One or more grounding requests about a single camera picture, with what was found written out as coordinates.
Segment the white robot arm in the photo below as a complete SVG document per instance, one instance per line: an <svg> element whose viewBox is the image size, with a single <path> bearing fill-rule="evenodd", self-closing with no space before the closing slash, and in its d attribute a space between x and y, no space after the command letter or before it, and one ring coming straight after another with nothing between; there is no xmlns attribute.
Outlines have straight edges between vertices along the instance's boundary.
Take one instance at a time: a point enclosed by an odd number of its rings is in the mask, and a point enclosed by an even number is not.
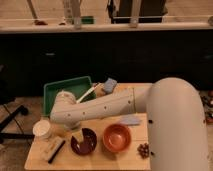
<svg viewBox="0 0 213 171"><path fill-rule="evenodd" d="M71 125L133 113L147 114L151 171L209 171L204 108L183 79L164 78L73 105L57 96L50 118Z"/></svg>

